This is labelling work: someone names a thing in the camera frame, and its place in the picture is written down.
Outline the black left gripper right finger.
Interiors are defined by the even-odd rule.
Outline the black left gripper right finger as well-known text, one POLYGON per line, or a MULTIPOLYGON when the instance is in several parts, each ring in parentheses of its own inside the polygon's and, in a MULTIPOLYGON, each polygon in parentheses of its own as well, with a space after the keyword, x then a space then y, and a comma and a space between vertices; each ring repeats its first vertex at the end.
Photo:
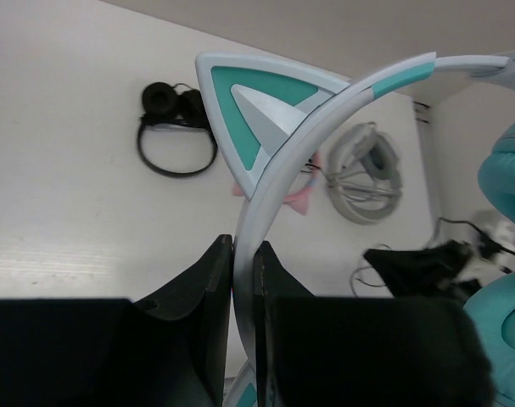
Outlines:
POLYGON ((319 297, 270 243, 254 257, 260 406, 490 406, 473 322, 445 298, 319 297))

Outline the teal white cat-ear headphones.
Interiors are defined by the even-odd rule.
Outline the teal white cat-ear headphones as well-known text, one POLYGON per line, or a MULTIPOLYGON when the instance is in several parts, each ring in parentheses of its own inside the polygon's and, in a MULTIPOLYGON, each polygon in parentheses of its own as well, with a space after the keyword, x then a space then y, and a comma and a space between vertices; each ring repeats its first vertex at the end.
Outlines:
POLYGON ((264 277, 254 268, 254 256, 299 170, 357 111, 435 72, 464 71, 515 91, 515 51, 450 57, 424 53, 354 81, 301 63, 233 53, 201 53, 195 66, 212 130, 245 197, 232 269, 238 332, 255 374, 259 405, 280 406, 283 399, 268 374, 264 277))

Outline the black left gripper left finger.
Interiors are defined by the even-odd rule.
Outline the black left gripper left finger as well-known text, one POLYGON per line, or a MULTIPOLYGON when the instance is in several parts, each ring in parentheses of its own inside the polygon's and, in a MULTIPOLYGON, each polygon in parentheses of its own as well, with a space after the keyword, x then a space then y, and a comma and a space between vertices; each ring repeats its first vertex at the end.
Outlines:
POLYGON ((0 299, 0 406, 219 406, 232 238, 136 302, 0 299))

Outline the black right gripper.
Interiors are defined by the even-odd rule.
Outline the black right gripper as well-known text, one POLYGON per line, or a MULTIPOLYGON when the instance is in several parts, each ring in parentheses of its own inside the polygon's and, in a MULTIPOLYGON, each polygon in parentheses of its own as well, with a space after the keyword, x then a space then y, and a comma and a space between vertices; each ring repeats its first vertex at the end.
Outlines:
POLYGON ((449 240, 434 248, 412 251, 368 249, 363 259, 395 297, 471 297, 482 288, 476 278, 459 275, 473 258, 467 243, 449 240))

